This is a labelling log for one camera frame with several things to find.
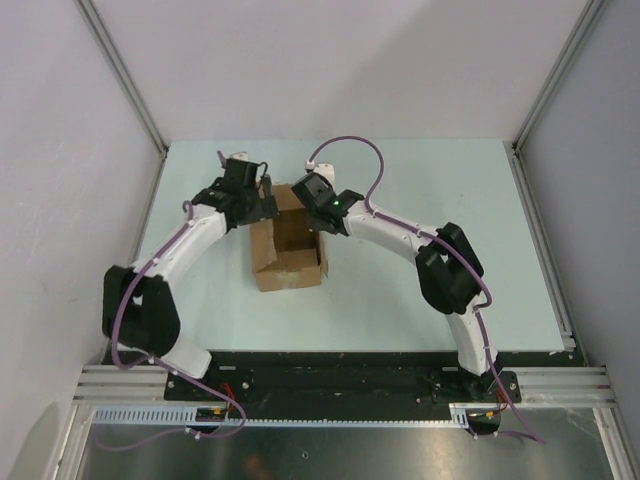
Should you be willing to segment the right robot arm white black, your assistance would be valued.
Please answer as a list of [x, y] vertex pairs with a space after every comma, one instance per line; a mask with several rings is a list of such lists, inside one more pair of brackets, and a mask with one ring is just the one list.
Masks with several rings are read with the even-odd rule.
[[307, 173], [291, 190], [314, 231], [365, 240], [412, 263], [424, 300], [448, 322], [463, 393], [484, 401], [496, 391], [497, 351], [480, 319], [492, 297], [482, 280], [483, 267], [458, 225], [426, 228], [394, 217], [357, 192], [337, 194], [317, 172]]

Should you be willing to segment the brown cardboard express box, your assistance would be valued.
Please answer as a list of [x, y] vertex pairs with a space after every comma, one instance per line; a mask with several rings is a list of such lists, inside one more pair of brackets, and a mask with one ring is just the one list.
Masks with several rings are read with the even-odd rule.
[[249, 226], [251, 270], [261, 292], [319, 286], [328, 275], [324, 239], [309, 226], [290, 184], [273, 187], [279, 215]]

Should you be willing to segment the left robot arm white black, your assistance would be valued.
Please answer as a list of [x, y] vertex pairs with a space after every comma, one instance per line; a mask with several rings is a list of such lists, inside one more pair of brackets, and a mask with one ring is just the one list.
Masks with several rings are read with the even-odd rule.
[[214, 397], [221, 376], [212, 356], [182, 332], [174, 291], [197, 260], [238, 227], [271, 220], [279, 211], [268, 164], [244, 152], [220, 157], [222, 176], [182, 202], [184, 219], [152, 254], [128, 267], [114, 265], [104, 276], [102, 331], [119, 368], [143, 362], [186, 375], [197, 398]]

